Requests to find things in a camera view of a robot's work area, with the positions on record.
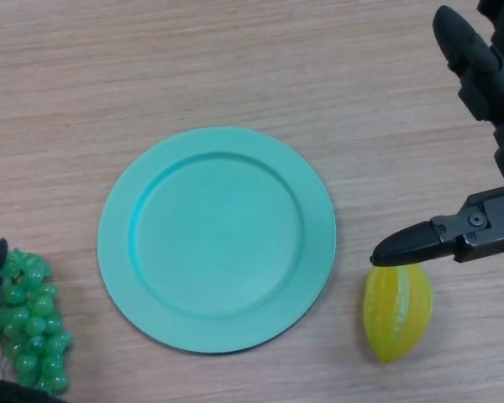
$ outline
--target grapes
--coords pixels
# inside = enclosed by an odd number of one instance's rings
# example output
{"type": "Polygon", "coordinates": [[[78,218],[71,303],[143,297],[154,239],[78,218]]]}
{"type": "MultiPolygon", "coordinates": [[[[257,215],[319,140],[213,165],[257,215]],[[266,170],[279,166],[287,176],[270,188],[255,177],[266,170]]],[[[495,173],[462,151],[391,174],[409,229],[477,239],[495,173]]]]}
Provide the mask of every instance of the grapes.
{"type": "Polygon", "coordinates": [[[37,380],[37,371],[27,372],[25,374],[18,374],[17,382],[19,385],[30,388],[37,380]]]}
{"type": "Polygon", "coordinates": [[[67,332],[66,330],[64,330],[63,332],[61,332],[58,337],[64,343],[64,345],[66,346],[66,348],[70,347],[72,345],[72,343],[73,343],[73,336],[71,335],[70,332],[67,332]]]}
{"type": "Polygon", "coordinates": [[[37,289],[38,295],[40,296],[49,296],[53,300],[56,298],[58,295],[58,287],[56,287],[56,284],[54,283],[43,283],[38,289],[37,289]]]}
{"type": "Polygon", "coordinates": [[[62,323],[61,323],[61,317],[59,315],[52,315],[50,317],[47,317],[45,333],[58,334],[61,332],[61,328],[62,323]]]}
{"type": "Polygon", "coordinates": [[[13,309],[11,323],[15,326],[22,327],[30,319],[30,310],[25,306],[20,306],[13,309]]]}
{"type": "Polygon", "coordinates": [[[10,317],[11,317],[11,309],[0,308],[0,327],[8,324],[10,317]]]}
{"type": "Polygon", "coordinates": [[[50,387],[50,382],[48,382],[43,378],[41,378],[35,383],[34,389],[42,390],[44,392],[47,392],[49,395],[52,395],[52,388],[50,387]]]}
{"type": "Polygon", "coordinates": [[[0,274],[0,332],[7,338],[4,355],[13,362],[18,383],[49,394],[65,391],[69,379],[63,353],[73,337],[55,306],[58,287],[47,280],[50,267],[37,254],[15,249],[0,274]]]}
{"type": "Polygon", "coordinates": [[[42,270],[31,270],[26,271],[23,275],[23,278],[20,281],[20,285],[25,290],[37,290],[41,283],[43,282],[43,271],[42,270]]]}
{"type": "Polygon", "coordinates": [[[66,342],[60,336],[52,336],[47,340],[45,352],[47,355],[62,354],[67,348],[66,342]]]}
{"type": "Polygon", "coordinates": [[[26,323],[26,334],[29,336],[39,336],[45,331],[46,322],[42,317],[31,317],[26,323]]]}
{"type": "Polygon", "coordinates": [[[19,339],[10,342],[4,350],[4,355],[9,359],[16,359],[23,352],[23,345],[19,339]]]}
{"type": "Polygon", "coordinates": [[[41,360],[41,371],[47,376],[60,374],[63,367],[64,362],[60,355],[45,357],[41,360]]]}
{"type": "Polygon", "coordinates": [[[43,336],[33,336],[26,343],[26,352],[32,355],[40,355],[45,350],[45,338],[43,336]]]}
{"type": "Polygon", "coordinates": [[[11,284],[4,289],[3,298],[12,305],[19,305],[26,301],[26,291],[19,285],[11,284]]]}
{"type": "Polygon", "coordinates": [[[40,296],[35,300],[32,312],[40,317],[47,317],[54,311],[54,302],[49,296],[40,296]]]}
{"type": "Polygon", "coordinates": [[[27,374],[38,366],[38,359],[30,354],[21,354],[15,360],[15,369],[19,374],[27,374]]]}
{"type": "Polygon", "coordinates": [[[20,336],[20,331],[15,325],[8,323],[3,327],[3,334],[5,334],[6,337],[10,340],[14,340],[15,338],[18,338],[20,336]]]}
{"type": "Polygon", "coordinates": [[[49,377],[49,383],[52,390],[60,393],[67,388],[67,385],[69,384],[69,378],[67,378],[66,374],[61,372],[49,377]]]}

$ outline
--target wood grain surface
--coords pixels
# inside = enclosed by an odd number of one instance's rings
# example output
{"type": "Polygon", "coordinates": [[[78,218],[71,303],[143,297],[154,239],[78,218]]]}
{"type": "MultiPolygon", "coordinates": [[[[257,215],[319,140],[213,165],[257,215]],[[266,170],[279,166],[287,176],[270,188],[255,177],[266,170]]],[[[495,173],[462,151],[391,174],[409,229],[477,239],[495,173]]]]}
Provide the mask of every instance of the wood grain surface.
{"type": "MultiPolygon", "coordinates": [[[[503,185],[492,127],[457,98],[439,0],[0,0],[0,237],[43,254],[75,338],[72,403],[504,402],[504,254],[425,264],[433,320],[384,366],[363,333],[375,245],[503,185]],[[328,185],[333,275],[282,337],[220,357],[134,330],[96,257],[113,183],[174,133],[231,124],[328,185]]],[[[476,0],[449,0],[488,39],[476,0]]]]}

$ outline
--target teal plate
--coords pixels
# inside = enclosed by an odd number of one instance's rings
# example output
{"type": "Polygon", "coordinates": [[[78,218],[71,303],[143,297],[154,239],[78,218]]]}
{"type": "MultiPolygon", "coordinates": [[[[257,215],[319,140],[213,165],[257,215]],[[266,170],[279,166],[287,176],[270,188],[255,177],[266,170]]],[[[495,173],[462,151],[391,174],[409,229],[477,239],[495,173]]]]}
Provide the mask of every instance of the teal plate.
{"type": "Polygon", "coordinates": [[[335,249],[332,202],[312,167],[269,136],[227,127],[140,156],[111,190],[97,239],[125,317],[198,353],[284,332],[318,297],[335,249]]]}

